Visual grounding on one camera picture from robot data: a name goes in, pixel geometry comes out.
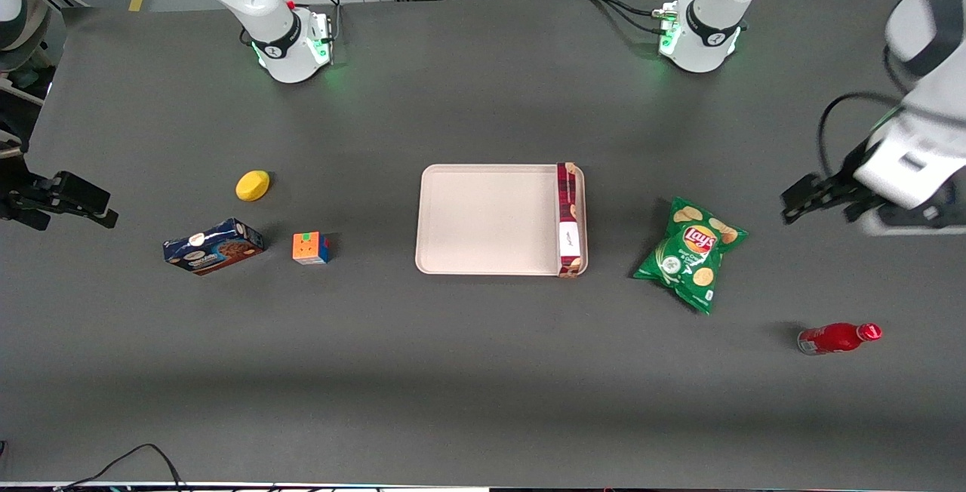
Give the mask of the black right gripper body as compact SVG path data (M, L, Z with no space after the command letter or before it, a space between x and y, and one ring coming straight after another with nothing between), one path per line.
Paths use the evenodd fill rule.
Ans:
M52 187L53 179L38 175L2 174L1 218L45 231L51 222L45 207L51 205Z

